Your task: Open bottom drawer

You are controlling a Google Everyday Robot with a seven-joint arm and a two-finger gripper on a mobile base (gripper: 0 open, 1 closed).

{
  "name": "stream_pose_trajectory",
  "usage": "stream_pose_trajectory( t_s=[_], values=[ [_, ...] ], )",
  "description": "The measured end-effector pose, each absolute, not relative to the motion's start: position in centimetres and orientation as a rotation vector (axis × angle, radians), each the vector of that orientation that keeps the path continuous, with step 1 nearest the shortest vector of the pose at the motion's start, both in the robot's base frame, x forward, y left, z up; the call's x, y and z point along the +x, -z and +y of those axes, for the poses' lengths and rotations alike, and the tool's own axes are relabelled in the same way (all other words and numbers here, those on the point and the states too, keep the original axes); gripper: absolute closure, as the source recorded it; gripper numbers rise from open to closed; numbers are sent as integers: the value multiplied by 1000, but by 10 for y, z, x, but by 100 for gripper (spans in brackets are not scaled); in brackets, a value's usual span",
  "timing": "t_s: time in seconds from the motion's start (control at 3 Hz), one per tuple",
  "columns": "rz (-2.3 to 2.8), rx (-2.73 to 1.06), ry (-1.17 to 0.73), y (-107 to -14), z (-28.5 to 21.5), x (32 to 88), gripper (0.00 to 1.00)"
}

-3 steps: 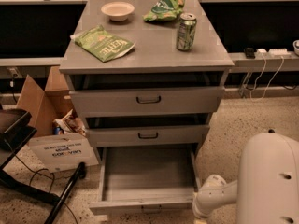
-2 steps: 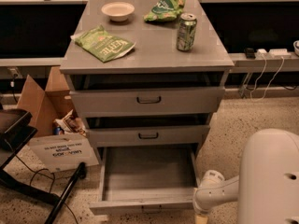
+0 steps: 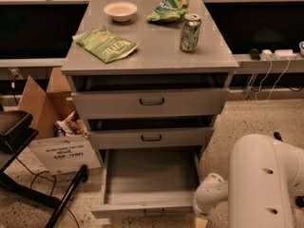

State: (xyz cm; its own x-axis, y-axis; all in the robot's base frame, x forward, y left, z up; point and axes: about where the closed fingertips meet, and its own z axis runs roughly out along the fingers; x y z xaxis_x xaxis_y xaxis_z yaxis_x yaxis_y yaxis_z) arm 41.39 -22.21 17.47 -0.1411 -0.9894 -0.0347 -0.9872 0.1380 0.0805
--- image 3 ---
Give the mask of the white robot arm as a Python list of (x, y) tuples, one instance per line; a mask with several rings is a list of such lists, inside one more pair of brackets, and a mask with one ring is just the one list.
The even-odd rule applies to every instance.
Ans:
[(229, 228), (295, 228), (290, 197), (304, 193), (304, 150), (272, 137), (239, 138), (231, 152), (228, 179), (211, 173), (197, 188), (197, 216), (228, 202)]

